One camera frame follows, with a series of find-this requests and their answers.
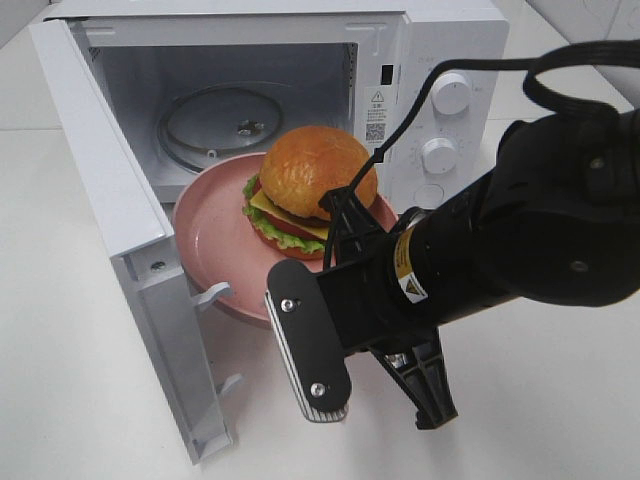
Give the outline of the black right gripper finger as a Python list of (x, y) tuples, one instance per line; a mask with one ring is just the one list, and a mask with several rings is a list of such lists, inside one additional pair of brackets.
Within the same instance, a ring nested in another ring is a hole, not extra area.
[(322, 270), (365, 261), (368, 269), (387, 273), (391, 266), (395, 213), (379, 194), (370, 207), (365, 207), (355, 194), (351, 194), (338, 213), (337, 208), (346, 193), (346, 187), (331, 190), (320, 202), (321, 207), (330, 210), (331, 220), (336, 221), (331, 261), (323, 265)]
[(434, 430), (457, 417), (437, 327), (414, 346), (370, 352), (415, 405), (418, 430)]

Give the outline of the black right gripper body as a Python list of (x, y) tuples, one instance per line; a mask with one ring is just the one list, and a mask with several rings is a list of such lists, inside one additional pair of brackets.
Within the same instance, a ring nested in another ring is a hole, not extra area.
[(346, 353), (399, 353), (429, 341), (440, 307), (440, 241), (428, 227), (384, 235), (375, 249), (318, 276)]

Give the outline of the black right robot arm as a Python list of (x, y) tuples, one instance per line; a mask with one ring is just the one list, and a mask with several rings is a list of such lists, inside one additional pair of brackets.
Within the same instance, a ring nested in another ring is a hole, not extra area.
[(523, 297), (601, 307), (639, 288), (639, 115), (512, 123), (493, 169), (384, 230), (334, 209), (337, 265), (319, 277), (347, 353), (371, 352), (421, 430), (457, 412), (441, 325)]

